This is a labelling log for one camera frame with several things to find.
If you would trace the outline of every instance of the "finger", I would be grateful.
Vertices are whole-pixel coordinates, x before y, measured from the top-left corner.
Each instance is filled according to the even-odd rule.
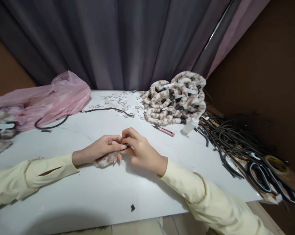
[[[122,154],[128,154],[129,156],[135,156],[135,152],[132,148],[127,148],[121,152]]]
[[[107,152],[115,152],[115,151],[121,151],[126,149],[126,145],[116,144],[116,145],[108,145],[107,146]]]
[[[119,144],[119,143],[113,140],[110,145],[115,145],[115,144]]]
[[[107,135],[106,138],[108,144],[111,144],[113,140],[119,143],[121,139],[120,135]]]
[[[137,145],[137,142],[138,142],[137,140],[135,140],[131,137],[127,137],[127,138],[124,138],[121,143],[122,144],[129,144],[135,148]]]
[[[135,138],[137,140],[142,139],[142,136],[136,130],[134,130],[132,127],[122,131],[122,138],[126,138],[128,136],[132,136],[133,138]]]

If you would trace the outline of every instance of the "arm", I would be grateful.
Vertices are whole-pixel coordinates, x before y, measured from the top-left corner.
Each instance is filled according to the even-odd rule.
[[[183,196],[196,220],[206,222],[221,234],[271,234],[259,217],[238,197],[226,194],[214,183],[191,173],[161,156],[133,128],[123,131],[122,143],[134,147],[123,152],[132,164],[154,171],[177,193]]]
[[[118,135],[105,135],[85,149],[51,159],[23,161],[15,167],[0,172],[0,205],[20,200],[41,186],[79,172],[76,166],[92,163],[106,153],[126,148],[118,144]]]

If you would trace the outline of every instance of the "right hand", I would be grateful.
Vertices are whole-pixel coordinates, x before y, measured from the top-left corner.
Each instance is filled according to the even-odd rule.
[[[127,148],[122,153],[127,153],[131,157],[133,165],[146,168],[160,176],[163,176],[167,169],[168,158],[161,156],[147,141],[132,127],[122,131],[122,144],[129,144],[135,149]]]

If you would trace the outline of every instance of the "wooden wall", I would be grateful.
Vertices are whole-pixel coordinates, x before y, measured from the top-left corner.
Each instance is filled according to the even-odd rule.
[[[254,126],[295,171],[295,0],[271,0],[207,80],[211,103],[226,115],[258,113]],[[295,205],[263,206],[288,235]]]
[[[15,89],[36,86],[0,40],[0,96]]]

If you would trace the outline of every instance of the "plastic bag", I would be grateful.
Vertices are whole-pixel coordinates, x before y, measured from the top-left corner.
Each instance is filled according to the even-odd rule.
[[[64,72],[51,85],[19,89],[0,96],[0,110],[16,117],[19,131],[44,126],[68,114],[76,114],[90,101],[91,89],[76,74]]]

